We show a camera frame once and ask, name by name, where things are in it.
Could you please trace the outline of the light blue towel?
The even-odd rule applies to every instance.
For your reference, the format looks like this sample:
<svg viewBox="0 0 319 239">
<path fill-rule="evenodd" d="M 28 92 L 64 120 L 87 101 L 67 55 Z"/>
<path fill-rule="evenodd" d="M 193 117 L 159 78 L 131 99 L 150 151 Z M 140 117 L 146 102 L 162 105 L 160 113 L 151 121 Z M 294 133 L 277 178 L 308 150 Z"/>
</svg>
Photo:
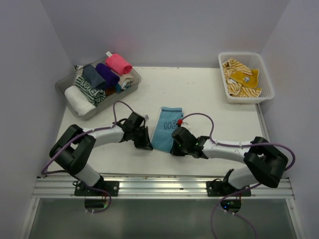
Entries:
<svg viewBox="0 0 319 239">
<path fill-rule="evenodd" d="M 182 118 L 182 108 L 161 107 L 151 139 L 151 144 L 155 150 L 170 153 L 173 146 L 171 134 L 177 129 L 177 121 Z"/>
</svg>

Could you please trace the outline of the grey plastic bin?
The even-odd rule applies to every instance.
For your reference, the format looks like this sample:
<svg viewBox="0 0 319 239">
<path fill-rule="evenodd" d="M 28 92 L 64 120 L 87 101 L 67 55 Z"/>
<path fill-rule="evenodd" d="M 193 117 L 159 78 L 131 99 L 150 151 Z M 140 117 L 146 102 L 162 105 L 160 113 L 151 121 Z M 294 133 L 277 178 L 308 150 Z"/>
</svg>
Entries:
<svg viewBox="0 0 319 239">
<path fill-rule="evenodd" d="M 74 73 L 56 82 L 57 92 L 75 117 L 88 120 L 137 90 L 140 75 L 132 69 L 120 76 L 107 67 L 106 59 L 77 66 Z"/>
</svg>

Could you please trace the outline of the pink towel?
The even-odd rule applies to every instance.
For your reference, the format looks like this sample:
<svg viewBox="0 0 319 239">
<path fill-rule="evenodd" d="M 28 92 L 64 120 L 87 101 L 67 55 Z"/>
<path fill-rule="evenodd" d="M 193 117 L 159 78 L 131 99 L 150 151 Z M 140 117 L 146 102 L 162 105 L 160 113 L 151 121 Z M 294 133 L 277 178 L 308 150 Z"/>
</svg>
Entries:
<svg viewBox="0 0 319 239">
<path fill-rule="evenodd" d="M 131 72 L 133 66 L 121 55 L 117 53 L 107 52 L 106 56 L 106 65 L 117 74 L 124 75 Z"/>
</svg>

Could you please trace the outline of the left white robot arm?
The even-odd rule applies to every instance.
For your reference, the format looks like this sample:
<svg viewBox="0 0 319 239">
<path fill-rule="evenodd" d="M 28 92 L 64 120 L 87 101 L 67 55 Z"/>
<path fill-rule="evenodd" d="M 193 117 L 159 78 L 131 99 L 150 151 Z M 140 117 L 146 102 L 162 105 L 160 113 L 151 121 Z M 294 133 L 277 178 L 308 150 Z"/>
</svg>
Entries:
<svg viewBox="0 0 319 239">
<path fill-rule="evenodd" d="M 102 193 L 104 184 L 102 176 L 87 163 L 92 150 L 126 141 L 132 141 L 137 149 L 153 150 L 145 118 L 136 112 L 107 127 L 85 130 L 71 125 L 52 147 L 49 157 L 96 196 Z"/>
</svg>

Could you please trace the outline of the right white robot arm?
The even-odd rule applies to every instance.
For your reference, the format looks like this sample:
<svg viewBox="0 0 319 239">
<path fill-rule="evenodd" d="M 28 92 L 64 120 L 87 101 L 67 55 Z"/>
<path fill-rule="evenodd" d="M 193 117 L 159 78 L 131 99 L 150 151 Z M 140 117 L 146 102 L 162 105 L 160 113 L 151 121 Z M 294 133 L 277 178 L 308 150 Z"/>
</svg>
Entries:
<svg viewBox="0 0 319 239">
<path fill-rule="evenodd" d="M 277 188 L 289 161 L 275 146 L 258 136 L 248 144 L 213 142 L 207 136 L 195 137 L 188 129 L 178 127 L 171 137 L 174 140 L 172 155 L 219 158 L 245 164 L 240 169 L 228 170 L 221 181 L 211 184 L 220 194 L 231 196 L 257 183 Z"/>
</svg>

